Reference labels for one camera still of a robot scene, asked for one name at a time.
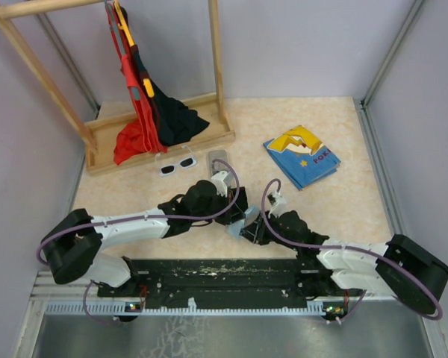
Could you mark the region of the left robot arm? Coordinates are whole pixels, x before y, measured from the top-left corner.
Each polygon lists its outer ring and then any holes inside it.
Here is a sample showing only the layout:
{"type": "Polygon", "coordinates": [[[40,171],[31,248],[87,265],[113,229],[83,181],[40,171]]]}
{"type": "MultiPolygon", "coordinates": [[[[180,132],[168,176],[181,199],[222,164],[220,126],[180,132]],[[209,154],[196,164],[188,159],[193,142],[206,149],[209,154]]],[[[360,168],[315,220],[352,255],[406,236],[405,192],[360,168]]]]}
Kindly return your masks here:
{"type": "Polygon", "coordinates": [[[200,180],[156,208],[121,216],[92,216],[73,210],[40,242],[37,258],[46,264],[58,285],[87,278],[130,296],[140,287],[130,260],[109,257],[105,249],[144,239],[165,239],[216,222],[224,226],[243,219],[248,209],[244,187],[217,189],[200,180]]]}

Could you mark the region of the grey glasses case green lining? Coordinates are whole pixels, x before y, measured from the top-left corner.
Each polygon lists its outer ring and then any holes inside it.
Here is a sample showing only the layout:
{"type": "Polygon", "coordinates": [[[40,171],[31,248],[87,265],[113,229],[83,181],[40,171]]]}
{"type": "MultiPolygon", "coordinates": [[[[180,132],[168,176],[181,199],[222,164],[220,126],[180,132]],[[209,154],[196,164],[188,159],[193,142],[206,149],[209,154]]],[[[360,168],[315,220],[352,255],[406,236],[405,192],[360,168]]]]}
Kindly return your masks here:
{"type": "Polygon", "coordinates": [[[226,150],[218,149],[208,152],[207,164],[210,178],[221,171],[229,172],[227,165],[223,162],[229,163],[226,150]]]}

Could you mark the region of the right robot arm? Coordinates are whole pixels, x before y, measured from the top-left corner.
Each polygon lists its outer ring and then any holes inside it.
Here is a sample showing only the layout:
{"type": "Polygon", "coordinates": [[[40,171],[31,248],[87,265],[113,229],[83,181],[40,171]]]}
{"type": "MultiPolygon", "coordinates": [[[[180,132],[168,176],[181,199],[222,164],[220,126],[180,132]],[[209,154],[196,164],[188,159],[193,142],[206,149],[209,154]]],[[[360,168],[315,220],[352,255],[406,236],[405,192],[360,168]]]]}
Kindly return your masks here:
{"type": "Polygon", "coordinates": [[[442,316],[448,265],[405,235],[395,234],[386,243],[346,244],[312,231],[294,210],[279,216],[259,213],[244,222],[239,234],[257,245],[275,242],[295,250],[309,268],[324,271],[318,283],[327,295],[359,289],[391,295],[432,320],[442,316]]]}

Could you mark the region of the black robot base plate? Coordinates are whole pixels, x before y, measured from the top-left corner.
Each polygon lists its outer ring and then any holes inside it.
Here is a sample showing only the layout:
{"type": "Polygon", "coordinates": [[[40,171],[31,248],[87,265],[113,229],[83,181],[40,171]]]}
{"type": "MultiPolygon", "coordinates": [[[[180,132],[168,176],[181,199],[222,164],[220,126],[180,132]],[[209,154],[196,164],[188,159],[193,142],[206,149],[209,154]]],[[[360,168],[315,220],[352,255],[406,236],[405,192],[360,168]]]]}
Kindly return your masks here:
{"type": "Polygon", "coordinates": [[[317,298],[357,298],[328,269],[293,259],[129,260],[131,278],[115,288],[98,284],[100,298],[137,298],[150,309],[181,309],[193,300],[212,309],[305,308],[317,298]]]}

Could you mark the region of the black glasses case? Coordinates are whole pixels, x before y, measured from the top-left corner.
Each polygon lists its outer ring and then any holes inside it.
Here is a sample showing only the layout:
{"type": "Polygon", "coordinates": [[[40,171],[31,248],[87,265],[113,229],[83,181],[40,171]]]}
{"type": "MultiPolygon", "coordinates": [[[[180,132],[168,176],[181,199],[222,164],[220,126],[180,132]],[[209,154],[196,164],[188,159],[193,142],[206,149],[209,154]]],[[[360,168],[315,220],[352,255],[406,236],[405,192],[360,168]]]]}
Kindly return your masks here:
{"type": "Polygon", "coordinates": [[[248,198],[246,194],[246,188],[241,186],[238,188],[229,188],[228,189],[228,201],[229,203],[233,203],[232,209],[239,209],[245,211],[248,209],[248,198]]]}

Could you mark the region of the light blue lens cloth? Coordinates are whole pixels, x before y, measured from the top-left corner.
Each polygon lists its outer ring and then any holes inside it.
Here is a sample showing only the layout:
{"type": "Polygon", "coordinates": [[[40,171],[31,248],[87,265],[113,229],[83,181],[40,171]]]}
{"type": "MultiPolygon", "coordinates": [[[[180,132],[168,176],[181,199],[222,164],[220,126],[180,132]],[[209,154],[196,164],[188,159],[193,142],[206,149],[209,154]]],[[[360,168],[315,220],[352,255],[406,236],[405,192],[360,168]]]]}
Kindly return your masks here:
{"type": "Polygon", "coordinates": [[[244,229],[250,226],[259,216],[260,210],[251,205],[245,212],[244,218],[236,221],[227,228],[227,234],[233,236],[236,239],[243,237],[244,229]]]}

